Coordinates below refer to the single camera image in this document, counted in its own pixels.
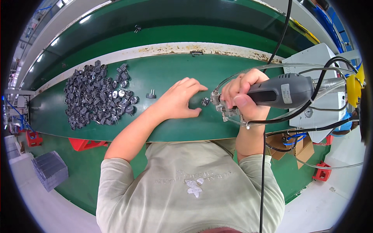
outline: black electrical cord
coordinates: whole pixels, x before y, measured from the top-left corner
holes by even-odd
[[[291,12],[292,3],[293,3],[293,0],[289,0],[288,12],[286,13],[285,24],[284,24],[284,27],[283,27],[283,30],[282,30],[282,33],[281,33],[281,36],[280,36],[280,40],[277,42],[275,50],[273,51],[273,53],[272,53],[270,59],[268,60],[267,64],[270,64],[272,62],[273,58],[275,57],[277,51],[280,48],[280,45],[282,44],[283,38],[285,37],[285,32],[286,32],[286,29],[288,28],[288,24],[289,24],[289,20],[290,20],[290,12]],[[264,132],[263,132],[263,142],[264,142],[264,145],[263,145],[263,160],[262,160],[262,163],[261,163],[261,193],[260,193],[259,233],[263,232],[264,167],[265,167],[265,164],[266,164],[266,161],[265,161],[266,160],[266,130],[265,129],[264,129]]]
[[[322,130],[328,130],[328,129],[335,129],[336,127],[338,127],[340,125],[343,125],[343,124],[345,124],[345,123],[347,123],[351,120],[357,120],[357,119],[359,119],[358,116],[354,116],[354,117],[350,117],[348,119],[341,120],[341,121],[338,121],[336,123],[333,123],[333,124],[330,124],[330,125],[327,125],[327,126],[324,126],[324,127],[321,127],[321,128],[283,130],[283,131],[270,133],[270,134],[267,135],[267,137],[272,136],[272,135],[276,135],[276,134],[281,134],[281,133],[299,133],[299,132],[311,132],[311,131],[322,131]],[[273,146],[269,145],[268,143],[266,143],[266,146],[269,147],[270,149],[275,150],[275,151],[289,152],[289,151],[291,151],[292,149],[295,148],[296,143],[294,144],[294,146],[291,149],[279,149],[279,148],[276,148],[276,147],[273,147]]]
[[[334,62],[345,62],[346,64],[351,64],[348,60],[346,60],[343,57],[333,57],[333,58],[329,59],[329,61],[325,64],[324,68],[329,67]],[[321,71],[319,81],[318,81],[318,83],[317,83],[317,85],[315,87],[315,91],[313,92],[313,94],[311,96],[311,100],[308,100],[308,102],[305,103],[298,111],[294,112],[291,115],[288,115],[286,117],[279,118],[279,119],[274,119],[274,120],[252,120],[252,121],[249,121],[248,123],[249,124],[253,124],[253,123],[255,123],[255,124],[274,124],[274,123],[280,123],[280,122],[284,122],[284,121],[290,120],[290,119],[296,117],[297,115],[301,114],[304,110],[306,110],[307,107],[309,107],[312,104],[313,100],[316,98],[316,95],[319,92],[319,89],[321,87],[321,83],[322,83],[322,81],[324,79],[325,73],[326,73],[326,70]]]
[[[270,59],[268,60],[267,62],[267,65],[270,64],[273,60],[273,58],[275,57],[277,51],[279,50],[280,48],[280,45],[282,44],[282,40],[283,38],[285,37],[285,32],[286,32],[286,29],[288,28],[288,24],[289,24],[289,20],[290,20],[290,12],[291,12],[291,4],[293,3],[292,0],[289,0],[289,3],[288,3],[288,12],[286,13],[286,18],[285,18],[285,25],[283,27],[283,30],[282,30],[282,33],[281,33],[281,37],[280,37],[280,40],[277,42],[277,45],[275,47],[275,50],[273,51],[272,53],[272,56],[270,57]]]

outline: person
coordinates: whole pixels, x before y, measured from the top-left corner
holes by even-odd
[[[356,110],[354,110],[352,113],[346,112],[344,117],[341,120],[345,120],[345,119],[348,119],[352,116],[357,116],[357,115],[358,115],[358,113],[357,113]],[[343,125],[335,128],[333,130],[333,132],[331,132],[331,135],[334,136],[334,137],[342,137],[342,136],[348,134],[349,132],[351,132],[351,130],[355,129],[358,125],[359,125],[359,122],[344,123]]]
[[[245,94],[265,80],[256,69],[240,74],[223,87],[221,100],[237,106],[245,120],[265,120],[269,107],[256,106]],[[220,140],[151,143],[148,164],[134,179],[130,162],[160,123],[198,117],[201,109],[189,109],[188,102],[199,91],[207,88],[193,78],[178,81],[113,140],[101,164],[97,197],[103,233],[259,232],[264,126],[240,127],[231,150],[237,151],[238,164]],[[285,209],[270,159],[266,155],[266,233],[275,232]]]

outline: right hand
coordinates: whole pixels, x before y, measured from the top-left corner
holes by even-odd
[[[226,101],[228,108],[237,106],[246,121],[265,120],[270,107],[257,106],[252,98],[247,95],[247,92],[251,85],[268,79],[267,75],[260,70],[251,69],[226,84],[222,89],[220,99]]]

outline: left hand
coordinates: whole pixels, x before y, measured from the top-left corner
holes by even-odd
[[[197,92],[207,90],[194,78],[184,78],[170,87],[151,108],[156,110],[162,120],[198,117],[202,109],[190,109],[189,100]]]

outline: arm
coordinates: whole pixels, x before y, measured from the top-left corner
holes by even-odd
[[[240,74],[222,89],[221,100],[225,100],[227,107],[237,106],[246,121],[265,120],[270,107],[257,106],[246,94],[250,86],[269,78],[261,71],[252,69],[246,74]],[[240,127],[236,139],[238,162],[250,155],[263,154],[263,134],[265,126],[252,126],[249,130]]]
[[[189,109],[189,99],[207,87],[184,78],[129,124],[110,144],[104,159],[122,158],[130,162],[141,150],[152,131],[167,119],[197,117],[201,108]]]

